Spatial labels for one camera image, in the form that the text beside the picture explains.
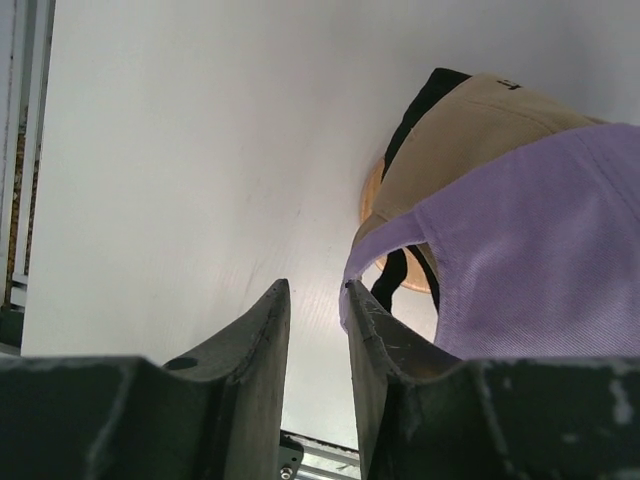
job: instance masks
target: wooden disc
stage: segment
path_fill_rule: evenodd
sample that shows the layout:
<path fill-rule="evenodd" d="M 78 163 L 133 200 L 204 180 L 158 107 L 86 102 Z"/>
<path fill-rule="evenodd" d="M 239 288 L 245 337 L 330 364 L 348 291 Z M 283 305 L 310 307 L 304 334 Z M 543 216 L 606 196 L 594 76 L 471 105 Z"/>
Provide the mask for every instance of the wooden disc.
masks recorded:
<path fill-rule="evenodd" d="M 371 170 L 369 178 L 367 178 L 367 182 L 362 190 L 362 199 L 360 201 L 360 223 L 363 223 L 367 218 L 369 218 L 369 215 L 371 215 L 373 200 L 376 198 L 378 190 L 380 190 L 380 184 L 382 183 L 383 170 L 384 158 L 381 158 L 378 163 L 376 163 L 375 167 L 373 167 L 373 170 Z M 417 292 L 430 293 L 431 290 L 429 289 L 427 278 L 424 275 L 424 270 L 422 270 L 422 267 L 416 260 L 416 257 L 414 257 L 406 248 L 403 250 L 407 257 L 408 274 L 405 281 L 402 282 L 402 286 Z M 382 270 L 386 262 L 387 257 L 379 258 L 376 260 L 376 266 Z"/>

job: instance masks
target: white tabletop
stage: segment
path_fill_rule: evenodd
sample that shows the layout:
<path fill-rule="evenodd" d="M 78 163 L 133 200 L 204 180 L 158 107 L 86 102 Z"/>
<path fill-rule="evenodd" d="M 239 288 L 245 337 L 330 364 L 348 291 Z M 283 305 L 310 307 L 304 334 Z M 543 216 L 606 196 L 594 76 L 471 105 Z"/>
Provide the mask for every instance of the white tabletop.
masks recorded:
<path fill-rule="evenodd" d="M 337 292 L 369 169 L 438 66 L 638 118 L 638 3 L 599 5 L 58 1 L 24 353 L 164 362 L 287 277 L 283 428 L 356 446 Z"/>

